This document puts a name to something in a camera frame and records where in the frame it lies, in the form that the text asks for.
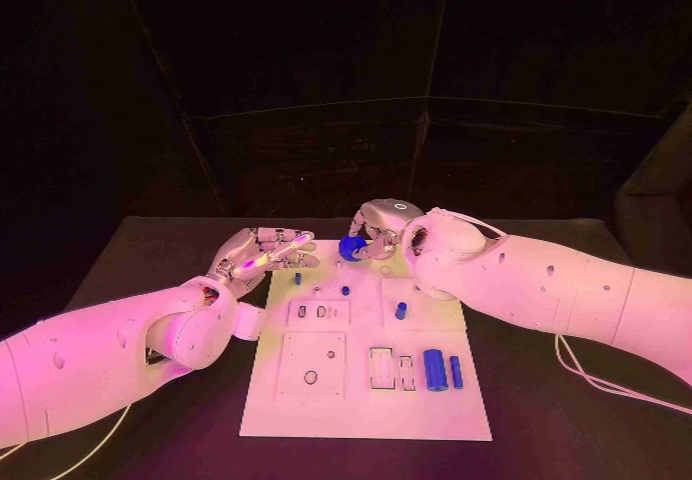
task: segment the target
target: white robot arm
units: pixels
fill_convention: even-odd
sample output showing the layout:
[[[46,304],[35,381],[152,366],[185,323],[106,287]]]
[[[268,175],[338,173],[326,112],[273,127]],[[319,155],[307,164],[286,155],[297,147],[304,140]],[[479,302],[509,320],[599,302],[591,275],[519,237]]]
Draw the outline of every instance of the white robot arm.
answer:
[[[0,448],[110,415],[209,366],[232,335],[257,340],[261,310],[237,299],[267,270],[317,265],[312,239],[310,232],[244,229],[206,276],[64,313],[0,342]]]
[[[353,226],[365,225],[375,240],[362,246],[365,240],[356,241],[358,228],[352,228],[341,242],[346,259],[381,258],[378,238],[395,239],[418,288],[428,295],[457,298],[525,328],[613,345],[692,384],[691,279],[506,235],[459,213],[434,208],[418,215],[411,207],[392,199],[362,206]],[[488,238],[475,223],[499,237]]]

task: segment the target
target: black tablecloth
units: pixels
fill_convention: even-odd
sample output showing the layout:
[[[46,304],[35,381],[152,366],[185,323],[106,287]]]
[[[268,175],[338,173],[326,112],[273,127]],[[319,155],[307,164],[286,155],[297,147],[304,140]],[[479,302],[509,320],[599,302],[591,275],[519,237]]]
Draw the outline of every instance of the black tablecloth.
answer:
[[[493,224],[627,262],[596,220]],[[204,274],[218,247],[247,226],[307,229],[317,238],[336,239],[349,219],[127,218],[68,309],[179,285]],[[267,291],[266,280],[244,300],[264,306]],[[68,478],[692,478],[689,416],[588,386],[560,366],[551,335],[466,307],[465,315],[492,442],[240,437],[257,344],[234,339],[208,369],[133,405],[114,437]],[[656,365],[587,340],[571,343],[591,374],[691,404],[688,385]],[[62,472],[119,415],[26,445],[0,462],[0,478],[44,479]]]

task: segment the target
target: task board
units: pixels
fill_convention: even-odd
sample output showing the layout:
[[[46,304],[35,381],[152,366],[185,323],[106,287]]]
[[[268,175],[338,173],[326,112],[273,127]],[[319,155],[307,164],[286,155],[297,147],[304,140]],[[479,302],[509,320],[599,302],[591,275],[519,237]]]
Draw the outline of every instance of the task board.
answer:
[[[417,289],[400,250],[348,262],[338,241],[315,243],[320,266],[273,274],[241,436],[492,440],[459,301]],[[427,389],[428,349],[443,352],[444,391]]]

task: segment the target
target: dark background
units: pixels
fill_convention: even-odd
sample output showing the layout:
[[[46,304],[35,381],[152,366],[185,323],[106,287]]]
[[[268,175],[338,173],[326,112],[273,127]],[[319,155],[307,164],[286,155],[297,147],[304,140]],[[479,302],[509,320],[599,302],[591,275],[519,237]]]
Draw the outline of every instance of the dark background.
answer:
[[[0,335],[127,215],[392,196],[609,220],[689,100],[691,2],[41,0],[0,22]]]

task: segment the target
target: blue object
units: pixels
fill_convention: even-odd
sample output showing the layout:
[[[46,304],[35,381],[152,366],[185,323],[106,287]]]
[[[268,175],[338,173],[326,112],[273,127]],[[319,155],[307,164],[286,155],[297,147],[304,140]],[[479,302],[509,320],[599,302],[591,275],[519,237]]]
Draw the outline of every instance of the blue object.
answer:
[[[444,392],[447,390],[447,374],[444,373],[444,359],[440,350],[426,350],[423,352],[423,363],[426,364],[426,382],[431,392]]]
[[[368,245],[368,242],[365,241],[365,238],[358,236],[358,237],[349,237],[348,235],[342,237],[339,240],[339,253],[343,257],[345,260],[349,262],[359,262],[359,258],[353,258],[353,252],[359,249],[364,248]]]
[[[459,357],[450,357],[450,366],[452,382],[454,383],[454,388],[465,388],[465,382],[462,380],[462,368],[459,367]]]
[[[394,316],[400,319],[404,320],[404,317],[407,316],[407,304],[404,302],[400,302],[397,305],[397,312],[394,312]]]

